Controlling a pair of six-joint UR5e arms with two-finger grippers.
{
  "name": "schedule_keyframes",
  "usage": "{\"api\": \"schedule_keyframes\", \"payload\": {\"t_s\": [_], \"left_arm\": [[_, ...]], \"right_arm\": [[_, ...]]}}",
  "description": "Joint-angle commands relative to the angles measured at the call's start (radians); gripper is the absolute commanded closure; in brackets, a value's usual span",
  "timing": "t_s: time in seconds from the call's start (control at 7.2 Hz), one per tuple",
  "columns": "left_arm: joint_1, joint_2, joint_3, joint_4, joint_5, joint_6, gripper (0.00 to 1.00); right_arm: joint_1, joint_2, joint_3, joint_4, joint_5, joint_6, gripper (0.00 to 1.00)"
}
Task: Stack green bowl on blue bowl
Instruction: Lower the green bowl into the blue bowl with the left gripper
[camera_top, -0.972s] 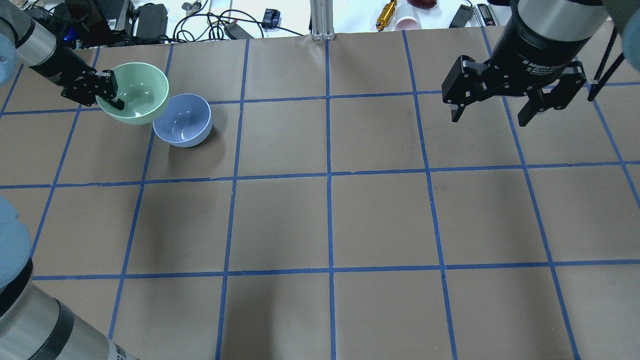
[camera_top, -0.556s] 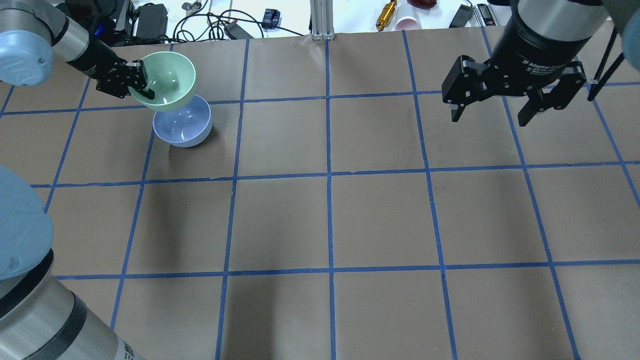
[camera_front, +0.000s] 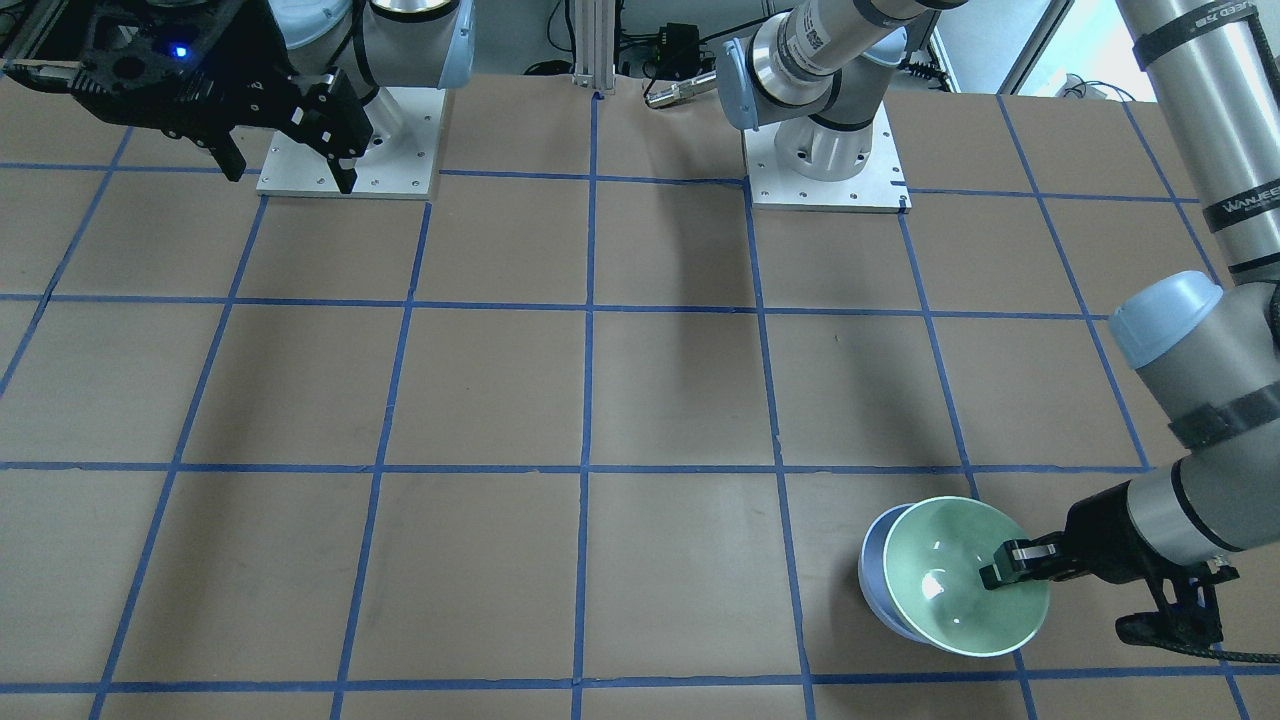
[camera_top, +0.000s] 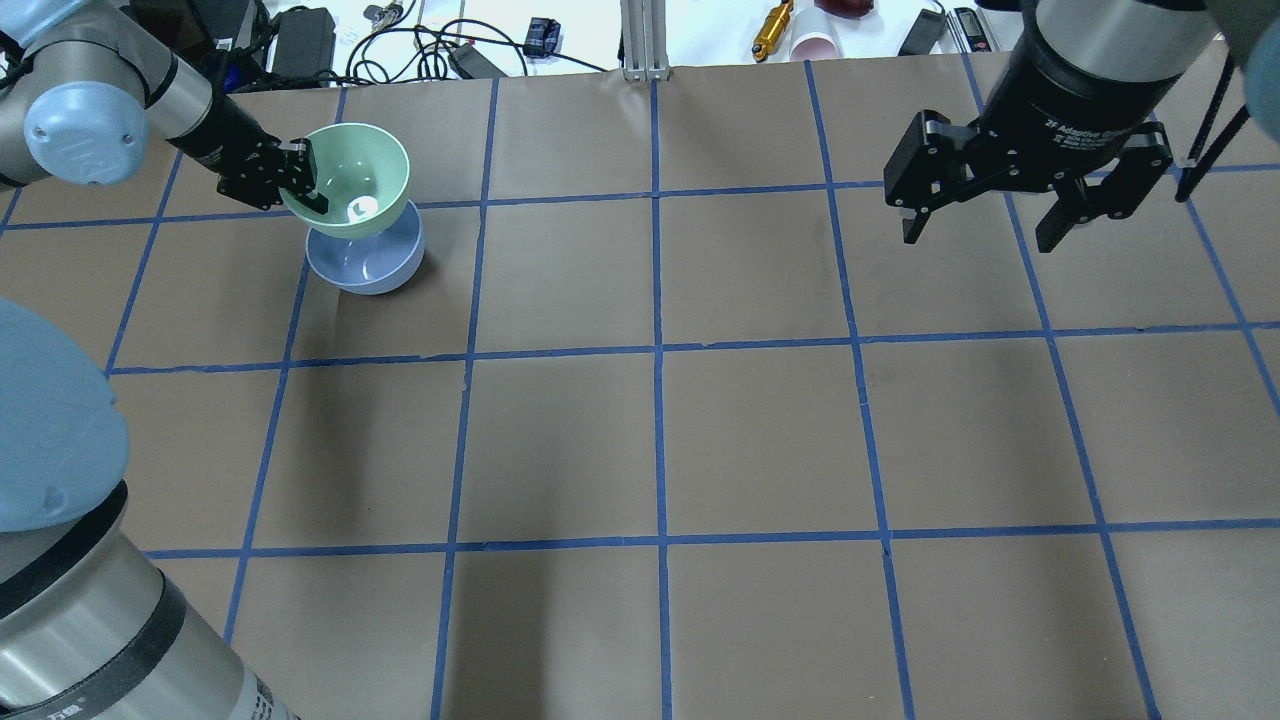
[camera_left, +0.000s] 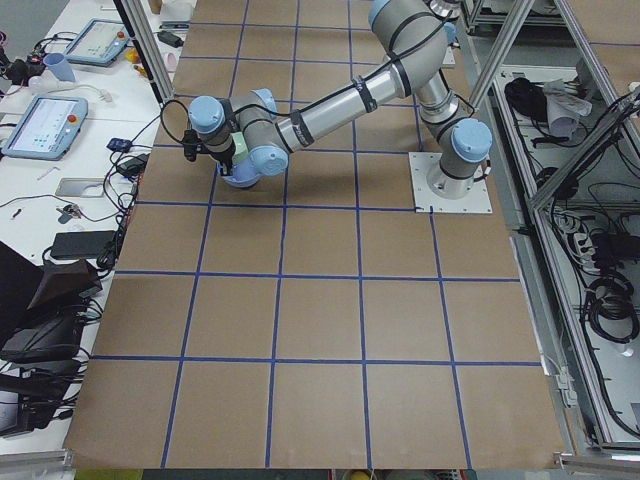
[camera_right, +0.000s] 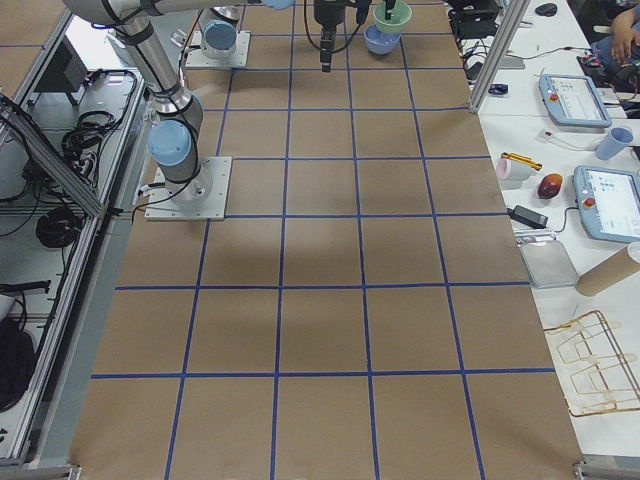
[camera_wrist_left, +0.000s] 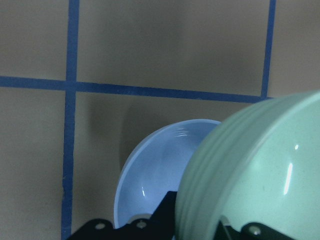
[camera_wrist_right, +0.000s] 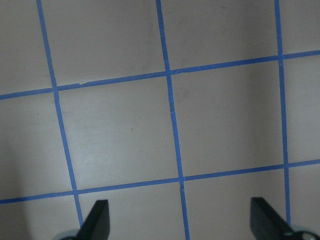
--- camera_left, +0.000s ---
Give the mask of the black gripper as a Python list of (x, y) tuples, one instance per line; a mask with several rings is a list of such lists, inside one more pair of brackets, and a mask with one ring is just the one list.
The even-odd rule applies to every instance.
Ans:
[(233, 157), (235, 154), (235, 148), (229, 147), (223, 151), (211, 151), (211, 156), (220, 163), (220, 171), (222, 176), (233, 175)]

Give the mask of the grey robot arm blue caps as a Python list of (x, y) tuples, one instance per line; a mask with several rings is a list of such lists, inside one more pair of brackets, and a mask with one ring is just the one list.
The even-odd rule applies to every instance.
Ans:
[(455, 1), (376, 1), (368, 16), (385, 57), (365, 76), (298, 110), (277, 112), (267, 89), (228, 99), (199, 96), (188, 107), (198, 153), (210, 155), (236, 188), (248, 188), (289, 166), (292, 153), (374, 112), (394, 98), (415, 97), (419, 114), (442, 150), (428, 180), (441, 196), (454, 197), (481, 181), (476, 171), (488, 157), (487, 125), (463, 113), (441, 66), (456, 15)]

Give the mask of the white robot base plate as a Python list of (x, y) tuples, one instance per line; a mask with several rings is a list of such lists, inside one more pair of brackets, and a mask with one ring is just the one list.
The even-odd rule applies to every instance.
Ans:
[(466, 180), (456, 180), (440, 169), (440, 153), (408, 154), (414, 197), (418, 213), (491, 214), (493, 212), (482, 168)]

